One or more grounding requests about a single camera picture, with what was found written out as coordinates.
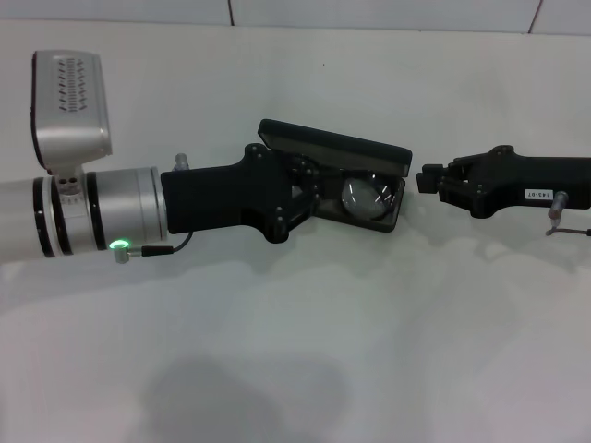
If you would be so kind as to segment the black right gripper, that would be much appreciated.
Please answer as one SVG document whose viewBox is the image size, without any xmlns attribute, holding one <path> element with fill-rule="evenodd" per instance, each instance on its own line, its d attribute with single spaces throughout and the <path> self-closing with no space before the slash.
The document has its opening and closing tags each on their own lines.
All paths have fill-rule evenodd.
<svg viewBox="0 0 591 443">
<path fill-rule="evenodd" d="M 426 164 L 416 176 L 418 191 L 443 203 L 489 218 L 501 209 L 548 208 L 559 192 L 568 209 L 590 208 L 590 160 L 583 157 L 526 157 L 502 145 L 484 154 Z"/>
</svg>

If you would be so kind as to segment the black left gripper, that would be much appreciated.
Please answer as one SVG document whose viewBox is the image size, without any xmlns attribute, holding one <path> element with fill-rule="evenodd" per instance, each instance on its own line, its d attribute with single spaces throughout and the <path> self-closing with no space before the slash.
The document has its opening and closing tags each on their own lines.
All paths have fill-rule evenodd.
<svg viewBox="0 0 591 443">
<path fill-rule="evenodd" d="M 161 174 L 168 232 L 194 233 L 233 226 L 258 230 L 272 244 L 287 240 L 299 217 L 320 201 L 318 165 L 293 159 L 291 175 L 277 153 L 248 145 L 241 161 Z"/>
</svg>

